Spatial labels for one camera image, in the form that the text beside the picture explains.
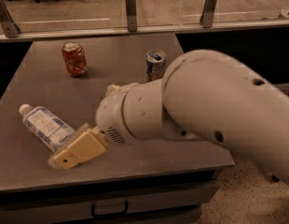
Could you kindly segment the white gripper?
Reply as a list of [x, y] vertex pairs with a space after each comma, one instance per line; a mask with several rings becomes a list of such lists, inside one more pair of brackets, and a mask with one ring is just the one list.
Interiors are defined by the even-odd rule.
[[108, 143], [116, 146], [133, 145], [135, 138], [125, 123], [123, 107], [128, 92], [134, 86], [136, 83], [108, 85], [95, 114], [98, 128], [91, 128], [88, 123], [79, 127], [48, 159], [48, 164], [54, 169], [67, 170], [102, 155]]

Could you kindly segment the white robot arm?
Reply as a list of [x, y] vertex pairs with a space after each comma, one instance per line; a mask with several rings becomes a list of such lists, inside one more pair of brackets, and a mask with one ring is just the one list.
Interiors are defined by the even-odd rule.
[[189, 51], [161, 79], [108, 86], [95, 120], [55, 152], [52, 167], [75, 167], [110, 143], [206, 140], [240, 152], [289, 185], [289, 96], [224, 53]]

